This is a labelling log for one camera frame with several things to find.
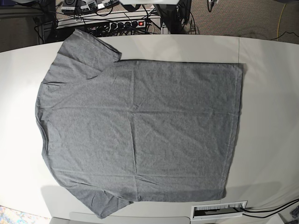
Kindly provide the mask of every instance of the white table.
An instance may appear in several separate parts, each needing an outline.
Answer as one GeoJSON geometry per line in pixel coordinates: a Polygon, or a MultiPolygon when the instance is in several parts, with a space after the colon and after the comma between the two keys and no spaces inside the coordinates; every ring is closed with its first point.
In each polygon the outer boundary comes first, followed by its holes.
{"type": "MultiPolygon", "coordinates": [[[[245,63],[240,131],[227,194],[205,203],[248,200],[249,207],[269,208],[299,197],[299,45],[200,35],[103,40],[122,52],[122,59],[245,63]]],[[[75,219],[78,213],[92,212],[51,176],[41,156],[43,143],[35,120],[39,85],[60,46],[61,42],[0,53],[0,205],[75,219]]],[[[205,203],[139,202],[113,216],[189,217],[191,205],[205,203]]],[[[290,219],[288,212],[294,207],[281,214],[290,219]]],[[[252,222],[266,220],[217,220],[252,222]]]]}

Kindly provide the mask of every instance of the t-shirt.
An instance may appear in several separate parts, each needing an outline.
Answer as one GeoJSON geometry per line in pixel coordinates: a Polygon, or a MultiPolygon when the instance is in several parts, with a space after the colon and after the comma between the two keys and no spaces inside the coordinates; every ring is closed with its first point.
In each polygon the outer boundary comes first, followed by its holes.
{"type": "Polygon", "coordinates": [[[43,158],[99,218],[132,202],[219,200],[241,89],[240,64],[122,61],[76,30],[38,92],[43,158]]]}

